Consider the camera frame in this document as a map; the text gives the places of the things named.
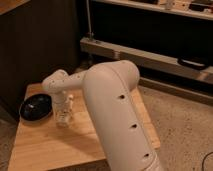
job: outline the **screw hole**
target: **screw hole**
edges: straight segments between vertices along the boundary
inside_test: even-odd
[[[130,129],[136,129],[137,128],[137,124],[134,124],[130,127]]]
[[[125,96],[124,95],[120,95],[118,98],[119,99],[125,99]]]
[[[144,158],[148,158],[148,157],[149,157],[149,154],[147,153],[147,154],[145,154],[143,157],[144,157]]]

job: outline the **metal bar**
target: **metal bar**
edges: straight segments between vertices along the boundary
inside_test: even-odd
[[[93,39],[93,32],[92,32],[92,23],[91,23],[91,14],[90,14],[90,0],[86,0],[87,6],[87,20],[88,20],[88,29],[89,29],[89,38]]]
[[[158,6],[158,5],[147,4],[147,3],[142,3],[142,2],[133,2],[133,1],[124,1],[124,0],[92,0],[92,1],[102,2],[102,3],[106,3],[106,4],[126,6],[126,7],[137,8],[137,9],[144,9],[144,10],[149,10],[149,11],[163,12],[163,13],[168,13],[168,14],[176,14],[176,15],[205,19],[205,20],[213,20],[212,14],[196,12],[196,11],[191,11],[191,10],[189,10],[189,11],[183,11],[183,10],[179,10],[179,9],[165,10],[164,6]]]
[[[88,38],[82,38],[80,43],[81,50],[90,54],[104,56],[115,60],[127,59],[139,66],[213,84],[213,67],[198,71],[181,66],[177,63],[176,58],[165,55],[159,55],[98,40],[91,41]]]

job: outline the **floor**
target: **floor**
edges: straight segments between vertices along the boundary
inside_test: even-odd
[[[166,171],[200,171],[206,153],[213,151],[213,106],[140,87],[145,106],[161,140],[157,153]],[[6,171],[16,126],[0,120],[0,171]],[[213,155],[205,171],[213,168]],[[105,161],[58,171],[109,171]]]

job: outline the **wall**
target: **wall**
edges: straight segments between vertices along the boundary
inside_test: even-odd
[[[74,0],[31,0],[0,16],[0,105],[18,119],[29,83],[80,61]]]

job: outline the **terrazzo floor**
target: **terrazzo floor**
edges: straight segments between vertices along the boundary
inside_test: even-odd
[[[161,141],[157,150],[166,171],[201,171],[205,154],[213,151],[213,106],[140,87],[145,106]],[[0,171],[6,171],[16,125],[0,120]],[[110,171],[106,161],[57,171]],[[205,171],[213,170],[213,155]]]

